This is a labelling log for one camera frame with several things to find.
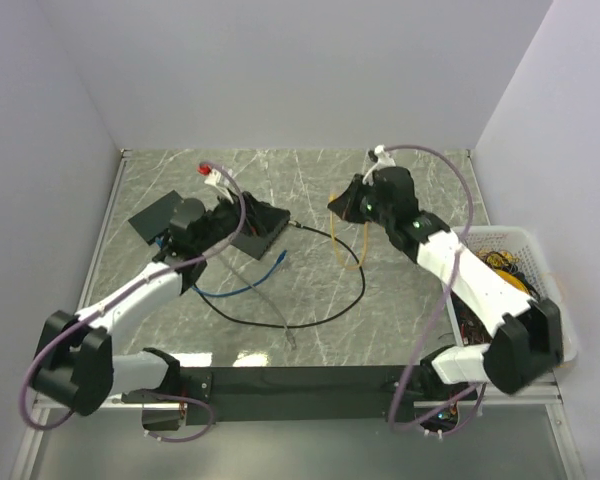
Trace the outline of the dark network switch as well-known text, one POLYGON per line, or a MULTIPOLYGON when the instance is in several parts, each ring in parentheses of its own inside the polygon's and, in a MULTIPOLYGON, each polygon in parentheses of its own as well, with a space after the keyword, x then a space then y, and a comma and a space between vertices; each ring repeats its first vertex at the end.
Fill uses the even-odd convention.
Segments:
POLYGON ((250 257, 261 260, 288 225, 291 212, 259 201, 250 192, 243 192, 242 197, 246 219, 231 244, 250 257))

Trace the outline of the black network switch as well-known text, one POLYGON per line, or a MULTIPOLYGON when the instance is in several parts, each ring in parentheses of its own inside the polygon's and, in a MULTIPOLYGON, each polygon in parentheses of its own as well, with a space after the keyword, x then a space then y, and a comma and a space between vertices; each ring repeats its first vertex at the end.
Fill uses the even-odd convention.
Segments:
POLYGON ((128 223, 147 245, 152 245, 165 235, 181 202, 182 197, 172 190, 133 215, 128 223))

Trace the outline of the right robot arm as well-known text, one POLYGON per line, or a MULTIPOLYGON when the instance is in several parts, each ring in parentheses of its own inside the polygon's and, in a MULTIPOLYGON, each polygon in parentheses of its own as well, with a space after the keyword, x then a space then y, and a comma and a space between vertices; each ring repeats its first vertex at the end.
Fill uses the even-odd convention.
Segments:
POLYGON ((421 209, 407 169, 387 167, 371 177, 366 184, 355 175, 329 202, 329 211, 349 223, 381 226, 398 251, 451 288, 491 338, 423 359, 427 369, 419 378, 425 395, 441 399, 455 384, 477 382, 512 395, 563 363, 561 312, 555 302, 508 283, 441 218, 421 209))

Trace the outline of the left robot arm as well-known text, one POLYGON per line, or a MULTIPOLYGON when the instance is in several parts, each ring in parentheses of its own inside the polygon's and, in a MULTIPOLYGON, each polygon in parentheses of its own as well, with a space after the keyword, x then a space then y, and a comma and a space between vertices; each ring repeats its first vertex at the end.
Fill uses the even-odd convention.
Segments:
POLYGON ((172 191, 129 220, 158 254, 141 272, 100 302, 76 313, 57 311, 41 332, 24 387, 87 416, 112 393, 115 338, 200 278, 212 255, 236 236, 259 233, 256 200, 248 192, 221 197, 208 209, 172 191))

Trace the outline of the white plastic basket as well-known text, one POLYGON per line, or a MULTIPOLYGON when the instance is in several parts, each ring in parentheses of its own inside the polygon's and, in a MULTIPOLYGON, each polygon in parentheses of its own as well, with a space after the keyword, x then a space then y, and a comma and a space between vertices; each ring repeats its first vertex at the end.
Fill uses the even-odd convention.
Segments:
MULTIPOLYGON (((557 304, 561 312, 564 363, 573 362, 578 342, 564 295, 532 235, 520 227, 474 226, 465 238, 465 245, 507 282, 536 299, 549 298, 557 304)), ((458 345, 490 341, 487 330, 478 324, 475 314, 456 296, 447 300, 447 311, 458 345)))

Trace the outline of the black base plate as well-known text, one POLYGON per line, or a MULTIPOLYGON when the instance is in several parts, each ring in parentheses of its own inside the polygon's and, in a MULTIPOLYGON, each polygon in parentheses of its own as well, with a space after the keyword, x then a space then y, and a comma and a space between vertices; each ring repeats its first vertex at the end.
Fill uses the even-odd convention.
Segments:
POLYGON ((182 394, 213 408, 219 422, 384 419, 402 366, 187 367, 182 394))

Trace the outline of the aluminium rail frame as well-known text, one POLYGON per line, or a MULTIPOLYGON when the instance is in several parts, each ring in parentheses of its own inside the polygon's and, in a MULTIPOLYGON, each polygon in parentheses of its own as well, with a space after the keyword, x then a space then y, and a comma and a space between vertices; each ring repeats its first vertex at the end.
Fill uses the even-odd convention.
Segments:
POLYGON ((289 211, 242 191, 223 167, 203 162, 199 172, 218 193, 217 205, 168 193, 131 219, 157 254, 132 280, 100 302, 74 313, 57 311, 45 322, 22 388, 88 416, 118 395, 129 403, 172 402, 172 420, 145 417, 146 435, 171 443, 181 425, 207 432, 217 421, 292 421, 384 418, 394 431, 431 435, 430 413, 488 387, 514 395, 563 364, 566 326, 559 306, 520 275, 503 276, 454 230, 423 210, 408 169, 391 149, 368 154, 371 167, 356 174, 329 202, 340 219, 381 226, 390 243, 432 273, 445 297, 475 315, 488 341, 415 350, 405 366, 185 367, 155 348, 118 356, 116 337, 195 287, 208 260, 235 246, 260 258, 292 222, 289 211))

